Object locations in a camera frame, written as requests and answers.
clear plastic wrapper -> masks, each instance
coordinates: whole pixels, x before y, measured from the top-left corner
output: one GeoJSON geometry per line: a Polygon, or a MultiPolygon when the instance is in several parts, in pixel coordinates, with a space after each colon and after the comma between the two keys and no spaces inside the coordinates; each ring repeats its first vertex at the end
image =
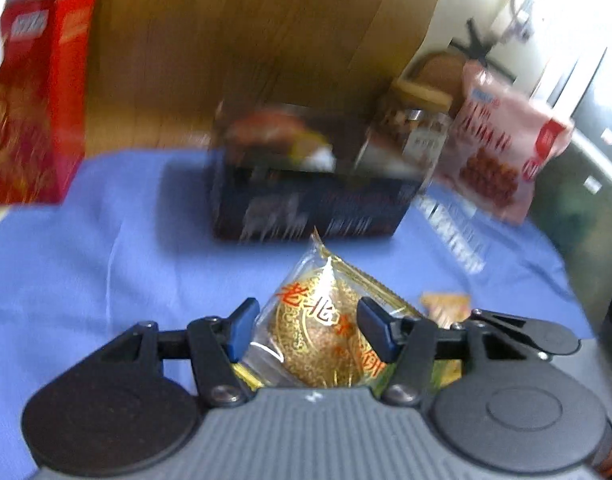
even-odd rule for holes
{"type": "MultiPolygon", "coordinates": [[[[393,365],[377,357],[356,325],[363,296],[394,316],[420,316],[374,278],[332,254],[315,232],[308,251],[262,309],[235,372],[254,388],[365,384],[380,391],[393,365]]],[[[437,384],[442,369],[436,370],[437,384]]]]}

blue tablecloth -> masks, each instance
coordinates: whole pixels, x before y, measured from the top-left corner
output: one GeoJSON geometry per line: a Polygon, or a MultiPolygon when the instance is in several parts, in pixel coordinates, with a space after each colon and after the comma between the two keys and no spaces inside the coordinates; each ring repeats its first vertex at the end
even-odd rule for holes
{"type": "MultiPolygon", "coordinates": [[[[0,224],[0,479],[35,465],[19,427],[34,391],[136,321],[183,328],[264,302],[307,243],[214,240],[201,152],[88,160],[64,204],[14,209],[0,224]]],[[[501,224],[440,187],[393,238],[327,246],[406,300],[466,292],[474,306],[592,331],[563,263],[530,223],[501,224]]],[[[193,390],[188,363],[167,376],[193,390]]]]}

screw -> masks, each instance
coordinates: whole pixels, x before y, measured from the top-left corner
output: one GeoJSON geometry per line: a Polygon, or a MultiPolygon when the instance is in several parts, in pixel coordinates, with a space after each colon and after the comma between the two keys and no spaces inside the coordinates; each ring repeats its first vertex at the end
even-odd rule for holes
{"type": "Polygon", "coordinates": [[[386,389],[382,398],[393,406],[411,406],[419,402],[419,393],[403,384],[394,384],[386,389]]]}
{"type": "Polygon", "coordinates": [[[211,397],[219,404],[232,404],[241,399],[241,393],[233,386],[220,384],[211,390],[211,397]]]}

wooden panel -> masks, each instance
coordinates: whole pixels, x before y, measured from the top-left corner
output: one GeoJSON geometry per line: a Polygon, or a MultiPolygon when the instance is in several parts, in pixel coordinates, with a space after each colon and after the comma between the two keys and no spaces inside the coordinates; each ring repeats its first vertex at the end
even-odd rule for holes
{"type": "Polygon", "coordinates": [[[202,144],[223,96],[369,114],[436,1],[98,0],[88,152],[202,144]]]}

wooden lid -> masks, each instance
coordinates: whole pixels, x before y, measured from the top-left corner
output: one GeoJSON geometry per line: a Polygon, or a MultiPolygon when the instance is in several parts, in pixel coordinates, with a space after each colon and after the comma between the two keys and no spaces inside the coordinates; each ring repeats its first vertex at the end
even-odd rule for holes
{"type": "Polygon", "coordinates": [[[390,85],[390,91],[406,104],[422,110],[448,113],[451,109],[452,96],[432,86],[395,79],[390,85]]]}

